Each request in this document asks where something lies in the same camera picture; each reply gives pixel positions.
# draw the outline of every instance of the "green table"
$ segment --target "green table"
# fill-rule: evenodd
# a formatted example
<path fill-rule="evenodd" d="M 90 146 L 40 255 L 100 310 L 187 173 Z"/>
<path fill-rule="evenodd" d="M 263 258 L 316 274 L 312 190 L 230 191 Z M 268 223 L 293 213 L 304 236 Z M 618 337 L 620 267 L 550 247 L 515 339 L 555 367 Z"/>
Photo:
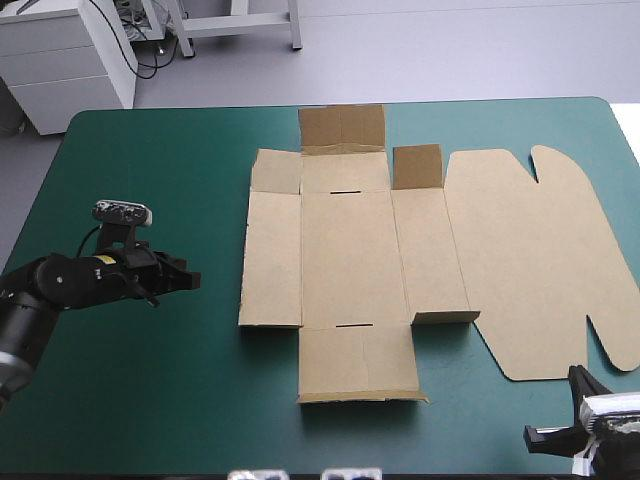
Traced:
<path fill-rule="evenodd" d="M 504 147 L 528 168 L 532 145 L 560 149 L 591 178 L 640 279 L 640 169 L 599 99 L 387 106 L 387 144 Z M 143 202 L 140 237 L 189 259 L 202 289 L 69 312 L 35 381 L 0 417 L 0 471 L 223 473 L 283 467 L 380 466 L 394 473 L 568 472 L 531 456 L 525 423 L 571 423 L 566 381 L 513 383 L 475 328 L 414 333 L 432 404 L 300 407 L 297 332 L 236 326 L 249 174 L 258 147 L 298 150 L 294 107 L 135 110 L 78 116 L 8 269 L 50 251 L 72 254 L 100 198 Z M 593 335 L 590 369 L 619 391 Z"/>

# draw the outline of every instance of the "drawer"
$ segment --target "drawer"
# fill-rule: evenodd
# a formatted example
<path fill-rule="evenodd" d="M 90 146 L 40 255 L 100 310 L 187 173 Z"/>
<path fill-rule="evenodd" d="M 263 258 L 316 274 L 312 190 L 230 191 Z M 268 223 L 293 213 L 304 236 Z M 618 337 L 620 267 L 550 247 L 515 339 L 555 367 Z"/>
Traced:
<path fill-rule="evenodd" d="M 0 24 L 0 56 L 89 45 L 93 41 L 79 15 Z"/>
<path fill-rule="evenodd" d="M 76 113 L 123 108 L 107 76 L 20 85 L 9 89 L 42 135 L 65 132 Z"/>
<path fill-rule="evenodd" d="M 0 77 L 10 87 L 106 74 L 94 47 L 0 57 Z"/>

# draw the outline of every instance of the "black cable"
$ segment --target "black cable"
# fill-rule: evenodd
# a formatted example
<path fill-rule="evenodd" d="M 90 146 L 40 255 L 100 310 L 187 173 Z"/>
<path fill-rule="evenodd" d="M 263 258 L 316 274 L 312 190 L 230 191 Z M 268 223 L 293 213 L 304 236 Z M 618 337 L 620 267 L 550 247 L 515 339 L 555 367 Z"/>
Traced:
<path fill-rule="evenodd" d="M 173 62 L 173 60 L 176 58 L 176 52 L 178 51 L 178 38 L 176 37 L 176 41 L 173 43 L 173 51 L 171 52 L 171 57 L 169 58 L 169 61 L 163 65 L 158 65 L 157 68 L 158 70 L 161 68 L 165 68 L 168 67 L 169 65 L 171 65 L 171 63 Z M 141 66 L 143 67 L 147 67 L 147 68 L 154 68 L 153 65 L 147 65 L 144 63 L 140 63 Z"/>
<path fill-rule="evenodd" d="M 127 55 L 124 53 L 124 48 L 122 48 L 122 44 L 120 43 L 120 39 L 118 38 L 118 34 L 116 33 L 115 28 L 113 28 L 113 25 L 111 25 L 111 22 L 109 21 L 109 19 L 105 15 L 105 13 L 96 4 L 96 2 L 94 0 L 89 0 L 89 3 L 91 3 L 91 5 L 93 5 L 96 8 L 96 10 L 98 10 L 98 12 L 100 12 L 100 15 L 102 15 L 102 18 L 104 18 L 105 22 L 107 22 L 107 25 L 109 26 L 109 29 L 111 30 L 111 33 L 113 33 L 113 36 L 115 37 L 116 42 L 118 43 L 118 48 L 120 49 L 120 53 L 122 54 L 122 58 L 124 58 L 124 61 L 127 64 L 127 67 L 129 67 L 129 70 L 131 70 L 136 77 L 141 78 L 143 80 L 151 80 L 153 77 L 155 77 L 156 73 L 158 73 L 158 69 L 157 68 L 154 69 L 154 71 L 153 71 L 153 73 L 151 75 L 145 77 L 144 75 L 140 75 L 137 72 L 137 70 L 131 66 L 131 64 L 129 63 L 129 59 L 127 58 Z"/>
<path fill-rule="evenodd" d="M 142 35 L 142 38 L 144 38 L 145 40 L 148 40 L 147 36 L 144 34 L 142 29 L 140 27 L 138 27 L 138 25 L 136 25 L 133 22 L 130 22 L 129 20 L 127 20 L 125 18 L 121 18 L 120 20 L 122 22 L 124 22 L 125 24 L 127 24 L 127 25 L 131 25 L 133 28 L 135 28 L 138 31 L 138 33 L 140 35 Z M 138 65 L 140 65 L 142 67 L 153 68 L 154 70 L 158 70 L 160 68 L 168 67 L 169 65 L 171 65 L 171 62 L 173 62 L 173 60 L 176 58 L 177 50 L 178 50 L 178 38 L 176 37 L 176 41 L 173 44 L 173 52 L 171 53 L 171 58 L 169 58 L 169 61 L 167 63 L 165 63 L 164 65 L 158 65 L 158 54 L 154 50 L 154 52 L 153 52 L 153 63 L 155 65 L 147 65 L 146 63 L 142 63 L 142 62 L 138 62 Z"/>
<path fill-rule="evenodd" d="M 82 249 L 84 248 L 84 245 L 87 243 L 87 240 L 89 240 L 91 235 L 96 233 L 98 230 L 100 230 L 100 225 L 98 225 L 97 227 L 94 227 L 91 230 L 89 230 L 89 233 L 87 233 L 84 236 L 84 238 L 82 239 L 82 242 L 80 242 L 80 246 L 78 247 L 78 251 L 76 252 L 76 258 L 78 258 L 78 257 L 80 257 L 80 255 L 82 255 Z"/>

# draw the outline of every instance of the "cardboard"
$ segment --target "cardboard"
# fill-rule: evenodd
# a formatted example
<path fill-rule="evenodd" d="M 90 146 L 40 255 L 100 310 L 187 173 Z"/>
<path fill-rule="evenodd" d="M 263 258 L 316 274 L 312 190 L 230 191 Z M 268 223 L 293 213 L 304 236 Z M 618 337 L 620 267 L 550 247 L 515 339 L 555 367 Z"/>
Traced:
<path fill-rule="evenodd" d="M 300 327 L 301 403 L 426 400 L 411 323 L 477 317 L 450 224 L 414 215 L 409 190 L 391 191 L 381 106 L 303 109 L 300 124 L 302 155 L 260 150 L 253 167 L 239 324 Z M 414 193 L 431 208 L 428 190 Z M 432 241 L 422 264 L 403 258 Z M 447 280 L 420 268 L 447 269 Z"/>
<path fill-rule="evenodd" d="M 473 322 L 505 375 L 586 364 L 586 318 L 640 363 L 640 292 L 588 179 L 535 147 L 394 150 L 381 106 L 300 110 L 302 152 L 253 167 L 239 324 L 299 328 L 298 401 L 424 400 L 412 325 Z"/>
<path fill-rule="evenodd" d="M 584 172 L 532 150 L 539 183 L 505 150 L 452 154 L 445 185 L 476 325 L 512 380 L 587 364 L 587 316 L 611 362 L 640 364 L 640 292 Z"/>
<path fill-rule="evenodd" d="M 444 186 L 440 145 L 414 145 L 393 149 L 393 189 Z"/>

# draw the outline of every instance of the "white cabinet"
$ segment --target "white cabinet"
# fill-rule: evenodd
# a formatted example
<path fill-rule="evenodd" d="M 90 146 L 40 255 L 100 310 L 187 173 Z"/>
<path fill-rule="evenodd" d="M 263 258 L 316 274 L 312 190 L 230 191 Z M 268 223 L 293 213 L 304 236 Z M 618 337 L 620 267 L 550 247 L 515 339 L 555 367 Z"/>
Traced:
<path fill-rule="evenodd" d="M 124 55 L 137 61 L 112 0 L 94 0 Z M 41 0 L 0 12 L 0 77 L 41 134 L 65 132 L 76 113 L 132 108 L 136 76 L 109 24 L 88 0 Z"/>

